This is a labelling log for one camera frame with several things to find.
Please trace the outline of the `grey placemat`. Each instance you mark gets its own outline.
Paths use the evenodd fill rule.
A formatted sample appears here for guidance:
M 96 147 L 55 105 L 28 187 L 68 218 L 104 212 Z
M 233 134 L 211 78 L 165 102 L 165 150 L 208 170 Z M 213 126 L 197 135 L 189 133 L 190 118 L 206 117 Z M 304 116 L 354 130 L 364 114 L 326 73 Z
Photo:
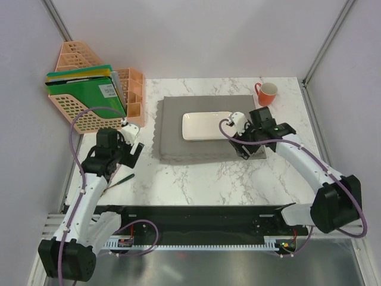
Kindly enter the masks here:
M 204 95 L 164 97 L 157 103 L 152 155 L 173 164 L 197 164 L 240 160 L 226 138 L 216 141 L 187 141 L 182 136 L 186 113 L 240 111 L 246 116 L 255 109 L 251 95 Z

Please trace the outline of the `gold fork green handle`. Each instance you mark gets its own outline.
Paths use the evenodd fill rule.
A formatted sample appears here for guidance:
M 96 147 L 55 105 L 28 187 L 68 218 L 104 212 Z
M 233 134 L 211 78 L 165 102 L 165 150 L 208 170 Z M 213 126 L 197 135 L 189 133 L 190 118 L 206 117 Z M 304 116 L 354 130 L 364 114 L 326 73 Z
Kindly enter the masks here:
M 131 180 L 131 179 L 134 178 L 134 177 L 135 177 L 135 174 L 132 173 L 132 174 L 126 176 L 125 178 L 123 178 L 122 180 L 116 182 L 115 184 L 113 184 L 113 185 L 111 185 L 111 186 L 108 186 L 108 187 L 102 192 L 101 196 L 103 196 L 109 189 L 114 188 L 114 187 L 116 187 L 116 186 L 119 186 L 119 185 L 121 185 L 121 184 L 123 184 L 123 183 L 125 183 L 125 182 L 127 182 L 127 181 L 129 181 L 129 180 Z

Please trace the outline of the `white rectangular plate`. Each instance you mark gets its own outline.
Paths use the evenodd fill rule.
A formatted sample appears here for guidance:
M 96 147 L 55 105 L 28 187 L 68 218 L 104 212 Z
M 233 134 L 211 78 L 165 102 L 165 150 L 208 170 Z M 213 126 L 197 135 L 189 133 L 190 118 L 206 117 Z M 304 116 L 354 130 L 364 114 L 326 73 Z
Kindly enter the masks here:
M 227 139 L 220 132 L 219 123 L 230 115 L 230 111 L 185 113 L 182 117 L 182 137 L 186 141 Z

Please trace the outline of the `orange mug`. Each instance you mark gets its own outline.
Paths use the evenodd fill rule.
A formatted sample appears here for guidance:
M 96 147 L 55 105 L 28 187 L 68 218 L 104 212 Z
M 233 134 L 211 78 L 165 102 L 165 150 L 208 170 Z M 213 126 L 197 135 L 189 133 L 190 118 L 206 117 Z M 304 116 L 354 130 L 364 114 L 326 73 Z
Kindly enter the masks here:
M 258 103 L 262 107 L 270 105 L 274 101 L 278 92 L 277 86 L 269 82 L 256 83 L 254 89 L 258 97 Z

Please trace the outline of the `knife pink handle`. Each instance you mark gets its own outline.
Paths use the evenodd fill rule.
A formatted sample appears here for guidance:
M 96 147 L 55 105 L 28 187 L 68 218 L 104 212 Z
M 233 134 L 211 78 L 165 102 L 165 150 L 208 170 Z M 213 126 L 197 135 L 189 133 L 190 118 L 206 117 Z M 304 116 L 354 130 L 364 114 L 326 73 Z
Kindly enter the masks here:
M 108 185 L 110 185 L 113 181 L 113 178 L 115 177 L 115 175 L 117 174 L 118 170 L 120 169 L 121 165 L 120 164 L 117 164 L 117 167 L 116 167 L 116 170 L 112 173 L 112 175 L 110 176 L 110 180 L 109 180 L 109 183 Z

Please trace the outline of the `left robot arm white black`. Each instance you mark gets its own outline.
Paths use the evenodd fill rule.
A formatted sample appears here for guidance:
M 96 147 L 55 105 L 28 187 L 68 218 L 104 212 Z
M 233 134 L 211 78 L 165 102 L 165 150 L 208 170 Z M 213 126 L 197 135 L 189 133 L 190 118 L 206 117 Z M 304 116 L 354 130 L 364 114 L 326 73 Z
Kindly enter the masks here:
M 53 237 L 39 244 L 48 277 L 87 282 L 109 237 L 129 231 L 130 219 L 116 212 L 103 213 L 95 224 L 91 221 L 117 166 L 135 167 L 144 147 L 135 142 L 139 131 L 138 126 L 128 124 L 120 130 L 103 128 L 96 133 L 96 144 L 80 165 L 82 178 L 73 202 Z

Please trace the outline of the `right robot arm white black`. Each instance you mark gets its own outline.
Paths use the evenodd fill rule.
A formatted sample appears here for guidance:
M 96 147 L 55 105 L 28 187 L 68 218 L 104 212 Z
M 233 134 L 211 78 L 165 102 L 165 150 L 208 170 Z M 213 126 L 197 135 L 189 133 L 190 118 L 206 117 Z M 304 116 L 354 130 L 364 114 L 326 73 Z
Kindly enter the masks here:
M 232 113 L 222 123 L 235 129 L 228 136 L 229 143 L 239 157 L 247 160 L 260 147 L 267 147 L 283 157 L 306 180 L 315 193 L 310 204 L 291 203 L 277 210 L 273 229 L 287 234 L 296 225 L 314 226 L 328 234 L 344 233 L 344 226 L 360 220 L 367 233 L 367 222 L 362 210 L 361 183 L 354 175 L 344 176 L 304 146 L 296 130 L 288 123 L 277 123 L 267 107 L 252 110 L 246 117 Z

